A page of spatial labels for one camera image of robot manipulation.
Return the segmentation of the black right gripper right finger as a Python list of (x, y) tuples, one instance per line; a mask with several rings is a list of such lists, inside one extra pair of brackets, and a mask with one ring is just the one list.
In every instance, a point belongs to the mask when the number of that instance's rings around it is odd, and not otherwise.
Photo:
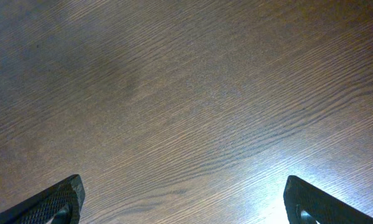
[(373, 224), (372, 217), (295, 175), (287, 178), (283, 200), (290, 224)]

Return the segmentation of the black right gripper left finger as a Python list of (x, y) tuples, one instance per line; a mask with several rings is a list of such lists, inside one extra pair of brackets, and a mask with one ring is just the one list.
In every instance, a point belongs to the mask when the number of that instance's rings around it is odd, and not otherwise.
[(0, 224), (78, 224), (84, 200), (81, 176), (74, 174), (0, 213)]

